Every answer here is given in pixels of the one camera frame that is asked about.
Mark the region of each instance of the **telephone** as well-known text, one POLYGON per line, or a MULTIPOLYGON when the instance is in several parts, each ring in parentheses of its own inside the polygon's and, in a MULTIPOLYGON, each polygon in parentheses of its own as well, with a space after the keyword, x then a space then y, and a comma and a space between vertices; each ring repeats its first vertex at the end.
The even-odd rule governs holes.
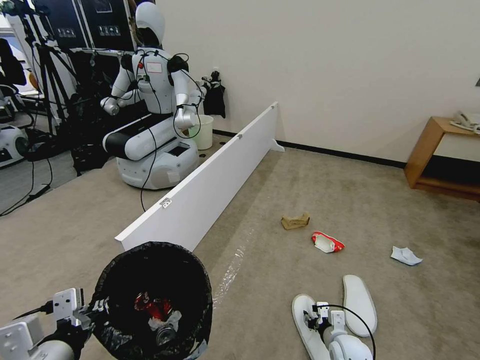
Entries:
POLYGON ((459 111, 450 121, 457 128, 465 129, 480 135, 480 114, 459 111))

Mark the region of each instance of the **black bag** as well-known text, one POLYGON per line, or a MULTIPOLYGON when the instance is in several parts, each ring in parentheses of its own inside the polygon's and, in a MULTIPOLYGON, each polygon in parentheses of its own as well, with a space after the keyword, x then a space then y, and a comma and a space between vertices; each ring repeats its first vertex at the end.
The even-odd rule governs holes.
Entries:
POLYGON ((93 334, 118 360, 196 359, 207 348, 212 327, 212 288, 200 260, 169 242, 147 242, 123 252, 103 270, 90 309, 106 300, 93 334), (176 337, 158 346, 150 315, 135 309, 139 294, 168 298, 181 312, 176 337))
POLYGON ((14 56, 9 42, 4 38, 0 38, 0 59, 4 72, 4 79, 1 80, 3 84, 25 85, 27 83, 22 64, 14 56))
POLYGON ((208 89, 203 101, 203 112, 205 115, 221 115, 225 119, 225 87, 218 85, 208 89))

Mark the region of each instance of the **white trash bin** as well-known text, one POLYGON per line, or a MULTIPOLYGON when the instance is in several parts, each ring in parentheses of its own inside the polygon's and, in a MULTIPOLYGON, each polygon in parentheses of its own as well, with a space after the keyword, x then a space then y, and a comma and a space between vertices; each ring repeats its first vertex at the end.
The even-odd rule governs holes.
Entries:
POLYGON ((192 137, 195 140, 198 150, 206 150, 212 147, 213 143, 213 131, 214 131, 214 118, 208 115, 199 115, 200 116, 200 132, 199 126, 194 126, 188 129, 188 136, 192 137))

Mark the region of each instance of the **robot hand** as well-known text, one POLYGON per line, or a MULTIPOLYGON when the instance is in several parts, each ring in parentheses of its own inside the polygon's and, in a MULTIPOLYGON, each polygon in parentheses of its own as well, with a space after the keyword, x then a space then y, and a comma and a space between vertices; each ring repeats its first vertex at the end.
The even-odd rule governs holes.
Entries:
POLYGON ((173 126, 180 130, 186 130, 200 125, 199 115, 191 110, 186 110, 179 107, 176 111, 175 119, 173 119, 173 126))
POLYGON ((100 106, 103 110, 105 110, 108 114, 112 116, 117 115, 120 111, 117 99, 111 96, 102 99, 102 101, 100 101, 100 106))

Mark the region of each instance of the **wooden shelf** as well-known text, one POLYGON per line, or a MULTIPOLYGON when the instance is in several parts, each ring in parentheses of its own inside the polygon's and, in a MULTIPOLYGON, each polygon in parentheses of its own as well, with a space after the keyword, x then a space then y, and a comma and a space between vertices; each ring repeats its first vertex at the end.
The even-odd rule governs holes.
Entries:
POLYGON ((446 117, 431 117, 416 143, 410 159, 404 169, 408 184, 412 189, 420 189, 451 195, 459 198, 480 201, 480 183, 474 181, 452 181, 439 176, 428 176, 424 170, 432 159, 435 150, 445 134, 457 134, 468 137, 480 136, 472 131, 464 130, 450 124, 452 119, 446 117))
POLYGON ((468 131, 468 130, 453 126, 450 123, 450 121, 452 121, 451 118, 433 116, 432 120, 435 121, 438 124, 438 126, 440 126, 443 129, 445 133, 466 135, 471 137, 477 137, 480 139, 480 136, 474 133, 473 131, 468 131))

